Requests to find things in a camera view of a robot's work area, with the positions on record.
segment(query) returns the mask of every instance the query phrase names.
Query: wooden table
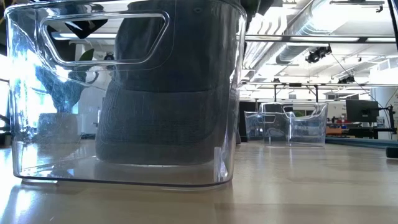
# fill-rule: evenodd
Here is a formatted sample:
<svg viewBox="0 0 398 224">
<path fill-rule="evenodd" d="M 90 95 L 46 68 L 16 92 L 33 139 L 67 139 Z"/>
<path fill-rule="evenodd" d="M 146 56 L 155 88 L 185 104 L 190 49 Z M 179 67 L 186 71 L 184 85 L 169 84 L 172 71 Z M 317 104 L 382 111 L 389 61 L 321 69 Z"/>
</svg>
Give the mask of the wooden table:
<svg viewBox="0 0 398 224">
<path fill-rule="evenodd" d="M 232 183 L 177 192 L 21 183 L 0 149 L 0 223 L 398 223 L 398 161 L 382 149 L 242 143 Z"/>
</svg>

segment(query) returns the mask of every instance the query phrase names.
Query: ceiling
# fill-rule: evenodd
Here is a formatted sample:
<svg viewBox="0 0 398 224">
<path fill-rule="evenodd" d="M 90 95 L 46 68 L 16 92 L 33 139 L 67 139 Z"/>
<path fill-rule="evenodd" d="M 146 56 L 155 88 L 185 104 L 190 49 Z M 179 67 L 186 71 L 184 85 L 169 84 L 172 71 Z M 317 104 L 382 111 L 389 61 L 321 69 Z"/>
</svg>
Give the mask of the ceiling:
<svg viewBox="0 0 398 224">
<path fill-rule="evenodd" d="M 314 9 L 310 14 L 305 7 L 315 2 L 323 4 Z M 380 5 L 383 10 L 376 12 Z M 105 5 L 106 10 L 120 10 L 122 6 L 115 4 Z M 335 5 L 330 0 L 275 0 L 274 4 L 264 14 L 256 14 L 249 26 L 248 34 L 290 34 L 294 28 L 299 28 L 299 21 L 305 17 L 312 17 L 313 26 L 327 27 L 329 33 L 320 32 L 321 35 L 338 36 L 393 36 L 391 17 L 386 2 L 378 2 L 377 5 Z M 102 34 L 115 34 L 122 19 L 109 20 L 103 27 L 96 31 Z M 63 24 L 55 25 L 55 28 L 63 33 L 70 31 Z M 101 60 L 106 52 L 112 52 L 114 40 L 91 39 L 71 42 L 90 45 L 96 49 L 96 57 Z M 333 55 L 327 55 L 317 63 L 305 61 L 309 50 L 314 50 L 321 45 L 304 47 L 297 56 L 288 63 L 280 64 L 276 57 L 281 53 L 286 44 L 272 42 L 248 42 L 246 47 L 242 81 L 245 82 L 272 82 L 278 78 L 286 83 L 337 83 L 339 78 L 346 77 L 347 72 L 354 75 L 358 83 L 377 83 L 377 79 L 371 78 L 372 71 L 377 66 L 398 57 L 394 44 L 331 44 Z M 280 91 L 287 96 L 292 90 L 286 88 Z M 344 91 L 333 86 L 325 91 Z M 363 93 L 362 88 L 350 89 L 347 92 Z M 255 98 L 272 98 L 273 90 L 262 88 L 262 85 L 243 85 L 241 87 L 241 99 L 253 100 Z"/>
</svg>

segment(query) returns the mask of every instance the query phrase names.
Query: cable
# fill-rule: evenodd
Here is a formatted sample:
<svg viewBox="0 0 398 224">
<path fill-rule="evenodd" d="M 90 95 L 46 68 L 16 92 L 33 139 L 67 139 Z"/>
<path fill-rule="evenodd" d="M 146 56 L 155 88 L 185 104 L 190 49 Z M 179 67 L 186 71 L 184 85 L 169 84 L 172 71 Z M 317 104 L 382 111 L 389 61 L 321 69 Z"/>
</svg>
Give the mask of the cable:
<svg viewBox="0 0 398 224">
<path fill-rule="evenodd" d="M 340 65 L 340 67 L 344 70 L 344 72 L 346 72 L 347 73 L 347 75 L 351 75 L 351 74 L 349 74 L 348 72 L 347 72 L 347 70 L 342 66 L 342 64 L 340 64 L 340 62 L 337 60 L 337 58 L 331 53 L 331 56 L 333 56 L 333 58 L 336 60 L 336 62 Z M 361 87 L 361 89 L 363 90 L 363 91 L 365 91 L 365 93 L 367 93 L 374 101 L 376 101 L 377 103 L 378 103 L 378 105 L 381 107 L 381 108 L 383 108 L 383 105 L 381 105 L 369 92 L 367 92 L 357 81 L 355 81 L 355 83 L 359 86 L 359 87 Z M 390 119 L 388 118 L 388 115 L 387 115 L 387 112 L 384 110 L 384 114 L 386 115 L 386 118 L 387 118 L 387 122 L 388 122 L 388 124 L 390 125 Z"/>
<path fill-rule="evenodd" d="M 394 35 L 396 37 L 396 46 L 397 46 L 397 50 L 398 50 L 398 28 L 397 28 L 396 15 L 394 14 L 394 8 L 392 7 L 392 1 L 387 0 L 387 3 L 388 3 L 388 8 L 390 10 L 392 28 L 394 28 Z"/>
<path fill-rule="evenodd" d="M 398 88 L 397 88 L 396 91 L 391 95 L 391 97 L 387 100 L 387 103 L 386 103 L 386 106 L 385 106 L 385 107 L 387 107 L 388 102 L 390 102 L 390 100 L 391 100 L 392 97 L 397 93 L 397 91 L 398 91 Z"/>
</svg>

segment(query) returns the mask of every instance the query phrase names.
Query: metal rail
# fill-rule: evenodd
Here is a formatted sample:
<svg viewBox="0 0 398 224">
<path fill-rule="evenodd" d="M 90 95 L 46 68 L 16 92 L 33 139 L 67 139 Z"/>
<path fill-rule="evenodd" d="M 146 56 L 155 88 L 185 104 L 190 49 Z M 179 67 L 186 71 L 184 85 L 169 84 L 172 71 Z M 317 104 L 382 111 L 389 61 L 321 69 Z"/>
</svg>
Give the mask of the metal rail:
<svg viewBox="0 0 398 224">
<path fill-rule="evenodd" d="M 359 6 L 380 6 L 383 5 L 384 1 L 363 1 L 363 2 L 355 2 L 355 1 L 330 1 L 330 4 L 336 4 L 336 5 L 359 5 Z"/>
<path fill-rule="evenodd" d="M 337 84 L 337 83 L 272 83 L 272 82 L 241 82 L 241 85 L 282 85 L 289 87 L 301 86 L 368 86 L 368 87 L 398 87 L 398 84 L 373 84 L 373 83 L 360 83 L 360 84 Z"/>
<path fill-rule="evenodd" d="M 242 97 L 239 99 L 240 101 L 245 101 L 245 102 L 257 102 L 262 103 L 262 102 L 272 102 L 274 101 L 273 98 L 245 98 Z M 278 99 L 278 101 L 283 101 L 283 102 L 296 102 L 296 103 L 308 103 L 308 102 L 314 102 L 315 99 Z M 319 102 L 335 102 L 336 100 L 326 100 L 326 99 L 320 99 Z"/>
<path fill-rule="evenodd" d="M 303 45 L 314 44 L 394 44 L 395 37 L 387 36 L 325 36 L 325 35 L 259 35 L 248 34 L 246 42 L 283 42 L 301 43 Z"/>
<path fill-rule="evenodd" d="M 366 87 L 366 86 L 363 87 L 363 88 L 365 90 L 370 90 L 370 88 Z M 265 86 L 265 87 L 260 87 L 260 88 L 255 89 L 255 90 L 241 89 L 241 91 L 260 92 L 260 91 L 264 91 L 264 90 L 273 90 L 273 89 L 274 89 L 274 86 Z M 283 89 L 280 86 L 278 86 L 277 90 L 308 90 L 308 89 L 305 86 L 302 86 L 302 87 L 289 87 L 289 88 L 286 88 L 286 89 Z M 338 92 L 338 89 L 332 88 L 332 87 L 330 87 L 330 88 L 322 88 L 321 86 L 318 86 L 318 90 L 333 90 L 333 91 Z M 357 88 L 351 88 L 350 87 L 350 88 L 343 89 L 343 90 L 363 90 L 363 89 L 361 87 L 357 87 Z"/>
</svg>

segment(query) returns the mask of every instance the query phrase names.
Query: wall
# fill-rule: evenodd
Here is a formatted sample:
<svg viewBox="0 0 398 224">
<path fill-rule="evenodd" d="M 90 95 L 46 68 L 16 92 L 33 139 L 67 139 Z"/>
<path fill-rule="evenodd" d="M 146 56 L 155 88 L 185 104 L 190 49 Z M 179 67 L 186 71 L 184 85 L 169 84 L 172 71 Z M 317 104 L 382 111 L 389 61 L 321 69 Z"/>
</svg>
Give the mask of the wall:
<svg viewBox="0 0 398 224">
<path fill-rule="evenodd" d="M 81 44 L 76 45 L 76 59 L 80 58 L 80 55 L 86 50 L 90 49 L 90 46 L 84 46 Z M 90 70 L 96 71 L 98 67 L 93 67 Z M 98 78 L 92 84 L 92 87 L 85 88 L 81 93 L 80 100 L 78 102 L 78 130 L 82 134 L 96 134 L 97 127 L 95 123 L 98 122 L 98 111 L 102 109 L 103 98 L 105 97 L 106 89 L 111 81 L 111 75 L 109 72 L 98 72 Z M 94 79 L 95 73 L 87 73 L 87 81 Z"/>
<path fill-rule="evenodd" d="M 242 142 L 248 141 L 248 137 L 246 136 L 246 123 L 245 123 L 244 112 L 245 111 L 255 111 L 255 110 L 256 110 L 255 103 L 239 102 L 238 130 L 239 130 L 239 135 L 241 136 Z"/>
<path fill-rule="evenodd" d="M 346 102 L 345 101 L 329 102 L 328 118 L 332 117 L 340 118 L 341 115 L 344 115 L 345 117 L 347 115 Z"/>
<path fill-rule="evenodd" d="M 394 107 L 394 124 L 395 128 L 398 127 L 398 88 L 373 88 L 371 94 L 381 104 L 381 106 L 385 107 L 392 105 Z M 389 116 L 388 113 L 386 113 L 386 111 L 380 111 L 379 114 L 384 117 L 386 127 L 389 128 L 390 125 L 387 122 L 387 117 Z M 379 139 L 397 139 L 397 136 L 395 134 L 391 135 L 390 133 L 379 133 Z"/>
</svg>

